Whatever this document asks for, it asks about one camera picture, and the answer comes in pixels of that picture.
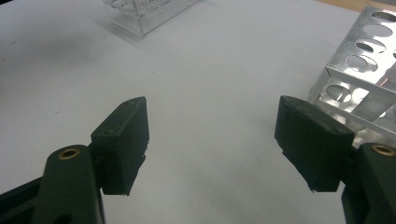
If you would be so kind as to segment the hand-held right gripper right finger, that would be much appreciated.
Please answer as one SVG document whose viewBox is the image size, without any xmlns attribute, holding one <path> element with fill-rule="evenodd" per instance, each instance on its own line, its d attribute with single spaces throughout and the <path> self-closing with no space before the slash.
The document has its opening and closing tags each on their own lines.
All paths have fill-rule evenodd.
<svg viewBox="0 0 396 224">
<path fill-rule="evenodd" d="M 351 130 L 314 105 L 291 96 L 280 97 L 275 140 L 310 189 L 337 191 L 342 159 L 354 137 Z"/>
</svg>

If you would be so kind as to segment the metal tube rack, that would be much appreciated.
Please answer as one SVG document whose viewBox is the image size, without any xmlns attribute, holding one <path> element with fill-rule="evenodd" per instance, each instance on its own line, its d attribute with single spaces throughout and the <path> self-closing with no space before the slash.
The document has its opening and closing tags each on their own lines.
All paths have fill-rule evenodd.
<svg viewBox="0 0 396 224">
<path fill-rule="evenodd" d="M 396 11 L 365 7 L 307 101 L 355 133 L 396 148 Z"/>
</svg>

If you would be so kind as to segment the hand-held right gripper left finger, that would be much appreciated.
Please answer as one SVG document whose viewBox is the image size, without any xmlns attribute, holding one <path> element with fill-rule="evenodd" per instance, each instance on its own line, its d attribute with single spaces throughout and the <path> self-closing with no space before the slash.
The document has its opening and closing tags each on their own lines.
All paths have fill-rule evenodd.
<svg viewBox="0 0 396 224">
<path fill-rule="evenodd" d="M 121 103 L 91 134 L 90 149 L 99 160 L 106 195 L 129 195 L 149 143 L 147 99 Z"/>
</svg>

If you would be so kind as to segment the clear acrylic tube rack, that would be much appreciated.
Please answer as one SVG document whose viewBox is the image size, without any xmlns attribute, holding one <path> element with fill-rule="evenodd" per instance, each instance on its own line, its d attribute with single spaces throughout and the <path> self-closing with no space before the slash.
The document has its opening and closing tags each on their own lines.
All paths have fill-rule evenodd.
<svg viewBox="0 0 396 224">
<path fill-rule="evenodd" d="M 201 0 L 103 0 L 112 23 L 140 38 Z"/>
</svg>

